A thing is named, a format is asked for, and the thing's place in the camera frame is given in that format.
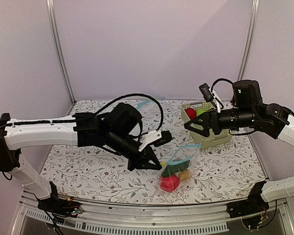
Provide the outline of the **dark green toy cucumber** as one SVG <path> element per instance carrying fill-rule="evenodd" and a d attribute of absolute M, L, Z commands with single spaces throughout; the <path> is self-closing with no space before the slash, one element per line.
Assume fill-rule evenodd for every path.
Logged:
<path fill-rule="evenodd" d="M 179 173 L 183 170 L 186 170 L 190 166 L 190 161 L 186 161 L 183 163 L 175 164 L 175 165 L 167 165 L 163 172 L 161 173 L 161 177 L 169 177 L 173 174 Z"/>

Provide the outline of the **clear zip bag blue zipper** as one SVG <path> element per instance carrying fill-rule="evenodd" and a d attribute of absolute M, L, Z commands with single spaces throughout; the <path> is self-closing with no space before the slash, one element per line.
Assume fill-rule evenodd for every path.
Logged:
<path fill-rule="evenodd" d="M 177 148 L 170 159 L 161 162 L 162 169 L 157 174 L 154 194 L 173 194 L 189 183 L 200 149 L 201 144 L 184 145 Z"/>

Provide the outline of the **red toy apple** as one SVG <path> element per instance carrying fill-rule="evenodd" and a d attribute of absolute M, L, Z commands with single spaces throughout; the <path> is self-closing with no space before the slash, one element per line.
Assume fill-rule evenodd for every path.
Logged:
<path fill-rule="evenodd" d="M 179 178 L 174 174 L 169 177 L 160 177 L 160 188 L 166 192 L 173 192 L 175 191 L 179 184 Z"/>

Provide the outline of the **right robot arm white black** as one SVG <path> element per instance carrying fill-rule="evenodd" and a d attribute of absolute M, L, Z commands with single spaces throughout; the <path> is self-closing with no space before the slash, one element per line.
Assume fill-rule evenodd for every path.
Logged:
<path fill-rule="evenodd" d="M 225 109 L 215 93 L 214 86 L 206 83 L 199 86 L 205 101 L 213 108 L 184 124 L 185 129 L 208 137 L 212 131 L 219 135 L 222 130 L 239 131 L 251 128 L 254 132 L 263 132 L 294 147 L 294 112 L 276 103 L 263 103 L 259 83 L 256 80 L 232 82 L 226 78 L 220 81 L 232 85 L 232 109 Z M 294 176 L 278 181 L 256 183 L 244 201 L 244 210 L 255 213 L 263 203 L 294 196 Z"/>

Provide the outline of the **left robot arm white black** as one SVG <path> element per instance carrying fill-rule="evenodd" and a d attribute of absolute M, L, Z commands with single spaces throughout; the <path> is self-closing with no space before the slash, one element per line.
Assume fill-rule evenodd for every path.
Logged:
<path fill-rule="evenodd" d="M 19 120 L 4 113 L 0 117 L 0 172 L 18 179 L 52 212 L 60 212 L 63 202 L 56 186 L 47 182 L 28 163 L 21 149 L 45 145 L 95 146 L 128 160 L 128 170 L 160 170 L 153 147 L 163 145 L 170 135 L 159 128 L 132 135 L 142 127 L 142 115 L 122 97 L 111 101 L 113 110 L 76 113 L 52 119 Z"/>

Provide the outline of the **light green toy fruit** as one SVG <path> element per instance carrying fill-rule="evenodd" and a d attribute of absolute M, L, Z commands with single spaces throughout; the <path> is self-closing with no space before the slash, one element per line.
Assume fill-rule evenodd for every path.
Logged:
<path fill-rule="evenodd" d="M 196 116 L 198 117 L 207 111 L 209 111 L 209 109 L 204 109 L 204 108 L 196 109 Z"/>

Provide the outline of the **dark red toy fruit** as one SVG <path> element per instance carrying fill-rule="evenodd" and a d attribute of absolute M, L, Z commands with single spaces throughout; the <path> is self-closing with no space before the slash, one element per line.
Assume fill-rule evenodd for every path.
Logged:
<path fill-rule="evenodd" d="M 196 111 L 193 108 L 185 109 L 185 113 L 187 114 L 190 120 L 193 120 L 196 118 Z"/>

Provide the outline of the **beige perforated plastic basket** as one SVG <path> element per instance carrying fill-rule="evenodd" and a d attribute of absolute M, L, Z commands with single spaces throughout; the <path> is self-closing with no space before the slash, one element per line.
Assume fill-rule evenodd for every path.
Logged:
<path fill-rule="evenodd" d="M 190 121 L 187 114 L 185 113 L 185 109 L 193 108 L 194 110 L 204 108 L 204 109 L 212 109 L 213 105 L 207 102 L 192 102 L 185 103 L 181 105 L 181 117 L 184 123 Z M 231 141 L 232 136 L 228 133 L 227 130 L 222 130 L 219 135 L 215 135 L 213 131 L 210 129 L 210 136 L 203 137 L 197 133 L 190 132 L 194 142 L 196 144 L 201 144 L 201 149 L 217 146 L 220 144 L 228 143 Z"/>

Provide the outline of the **floral patterned tablecloth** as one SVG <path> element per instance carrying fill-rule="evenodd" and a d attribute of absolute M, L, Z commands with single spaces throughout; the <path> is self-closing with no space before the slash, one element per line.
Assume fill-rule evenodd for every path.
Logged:
<path fill-rule="evenodd" d="M 97 147 L 54 146 L 41 175 L 60 194 L 127 204 L 177 205 L 244 198 L 266 178 L 246 136 L 203 149 L 191 177 L 171 193 L 159 188 L 159 171 L 127 169 L 127 159 Z"/>

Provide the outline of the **aluminium front rail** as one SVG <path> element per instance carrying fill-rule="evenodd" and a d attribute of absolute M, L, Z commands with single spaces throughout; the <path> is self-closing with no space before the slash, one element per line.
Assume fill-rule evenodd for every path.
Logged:
<path fill-rule="evenodd" d="M 17 211 L 14 235 L 294 235 L 286 200 L 269 205 L 264 223 L 251 226 L 258 214 L 231 218 L 227 202 L 190 205 L 139 205 L 78 199 L 83 212 L 67 217 L 55 230 L 50 215 L 24 191 Z"/>

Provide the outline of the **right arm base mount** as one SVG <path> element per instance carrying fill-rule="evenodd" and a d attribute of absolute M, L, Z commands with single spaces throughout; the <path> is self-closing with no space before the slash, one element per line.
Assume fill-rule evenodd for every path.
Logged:
<path fill-rule="evenodd" d="M 243 217 L 254 213 L 267 213 L 269 209 L 268 202 L 265 202 L 261 197 L 262 187 L 266 181 L 257 182 L 248 194 L 247 199 L 228 203 L 226 211 L 230 218 Z M 255 230 L 261 227 L 264 222 L 262 215 L 257 215 L 255 218 L 243 219 L 243 225 L 249 230 Z"/>

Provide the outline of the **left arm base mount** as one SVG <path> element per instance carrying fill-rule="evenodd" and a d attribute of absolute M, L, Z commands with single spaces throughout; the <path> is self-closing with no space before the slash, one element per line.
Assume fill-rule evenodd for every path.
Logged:
<path fill-rule="evenodd" d="M 61 199 L 58 197 L 56 185 L 50 182 L 51 193 L 47 199 L 37 199 L 38 208 L 46 212 L 51 212 L 60 217 L 77 217 L 83 212 L 81 204 L 74 201 L 73 197 Z"/>

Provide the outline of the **right aluminium frame post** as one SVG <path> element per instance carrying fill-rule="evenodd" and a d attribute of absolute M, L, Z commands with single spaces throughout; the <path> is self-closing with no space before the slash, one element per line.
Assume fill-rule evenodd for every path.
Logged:
<path fill-rule="evenodd" d="M 242 57 L 242 61 L 241 61 L 241 65 L 240 65 L 240 69 L 239 69 L 239 73 L 237 77 L 238 81 L 243 80 L 245 71 L 248 65 L 248 59 L 250 56 L 252 42 L 253 42 L 255 29 L 257 25 L 259 3 L 260 3 L 259 0 L 252 0 L 251 2 L 251 12 L 250 12 L 250 19 L 249 19 L 249 25 L 248 25 L 248 31 L 247 31 L 247 38 L 246 38 L 243 57 Z"/>

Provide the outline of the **aluminium frame post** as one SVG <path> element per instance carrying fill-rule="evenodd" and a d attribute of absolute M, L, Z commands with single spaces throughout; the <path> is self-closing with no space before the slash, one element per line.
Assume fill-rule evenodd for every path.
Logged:
<path fill-rule="evenodd" d="M 243 80 L 245 71 L 248 65 L 248 59 L 250 56 L 252 42 L 253 42 L 255 29 L 257 25 L 259 3 L 260 3 L 259 0 L 252 0 L 251 2 L 251 12 L 250 12 L 250 19 L 249 19 L 249 25 L 248 25 L 248 31 L 247 31 L 247 38 L 246 38 L 243 57 L 242 57 L 242 61 L 241 61 L 241 65 L 240 65 L 240 69 L 239 69 L 239 73 L 237 77 L 238 81 Z"/>
<path fill-rule="evenodd" d="M 49 24 L 52 34 L 52 39 L 54 43 L 54 48 L 56 52 L 56 57 L 58 60 L 60 72 L 64 81 L 65 89 L 67 92 L 67 95 L 69 97 L 69 100 L 72 104 L 76 103 L 76 98 L 74 96 L 73 88 L 69 79 L 68 70 L 65 63 L 65 58 L 63 55 L 63 50 L 60 42 L 59 32 L 58 32 L 58 26 L 57 26 L 57 20 L 56 20 L 56 12 L 55 12 L 55 6 L 53 0 L 46 0 L 46 7 L 47 7 L 47 14 L 49 18 Z"/>

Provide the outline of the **left aluminium frame post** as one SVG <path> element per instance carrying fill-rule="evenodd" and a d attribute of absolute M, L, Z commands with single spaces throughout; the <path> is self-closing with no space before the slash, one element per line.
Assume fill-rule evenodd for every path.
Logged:
<path fill-rule="evenodd" d="M 67 92 L 67 95 L 69 97 L 69 100 L 72 104 L 76 103 L 76 98 L 74 96 L 73 88 L 69 79 L 68 70 L 65 63 L 65 58 L 63 55 L 63 50 L 60 42 L 59 32 L 58 32 L 58 26 L 57 26 L 57 20 L 56 20 L 56 12 L 55 12 L 55 6 L 53 0 L 46 0 L 46 7 L 47 7 L 47 14 L 49 18 L 49 24 L 52 34 L 52 39 L 54 43 L 54 48 L 56 52 L 56 57 L 58 60 L 60 72 L 64 81 L 65 89 Z"/>

